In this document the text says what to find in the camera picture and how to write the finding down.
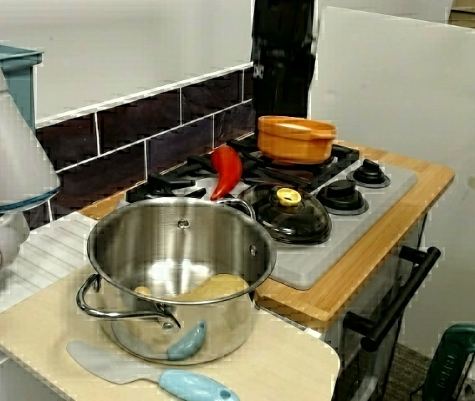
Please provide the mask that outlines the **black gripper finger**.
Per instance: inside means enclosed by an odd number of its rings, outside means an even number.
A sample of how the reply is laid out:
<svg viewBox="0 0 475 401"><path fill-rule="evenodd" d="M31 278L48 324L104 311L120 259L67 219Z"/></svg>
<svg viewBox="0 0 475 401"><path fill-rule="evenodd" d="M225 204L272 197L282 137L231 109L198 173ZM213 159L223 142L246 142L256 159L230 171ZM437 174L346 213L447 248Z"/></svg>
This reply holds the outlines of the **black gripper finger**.
<svg viewBox="0 0 475 401"><path fill-rule="evenodd" d="M255 103L285 103L289 100L286 69L289 56L260 54L253 61L253 100Z"/></svg>
<svg viewBox="0 0 475 401"><path fill-rule="evenodd" d="M314 75L314 55L297 54L290 62L288 76L291 82L310 82Z"/></svg>

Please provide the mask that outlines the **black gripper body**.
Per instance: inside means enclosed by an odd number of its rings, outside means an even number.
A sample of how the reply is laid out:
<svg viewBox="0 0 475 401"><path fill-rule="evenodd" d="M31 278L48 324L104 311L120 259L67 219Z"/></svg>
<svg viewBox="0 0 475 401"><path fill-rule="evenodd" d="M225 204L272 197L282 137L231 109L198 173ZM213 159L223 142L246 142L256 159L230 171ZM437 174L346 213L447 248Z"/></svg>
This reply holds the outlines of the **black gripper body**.
<svg viewBox="0 0 475 401"><path fill-rule="evenodd" d="M315 1L255 1L251 58L293 57L310 53Z"/></svg>

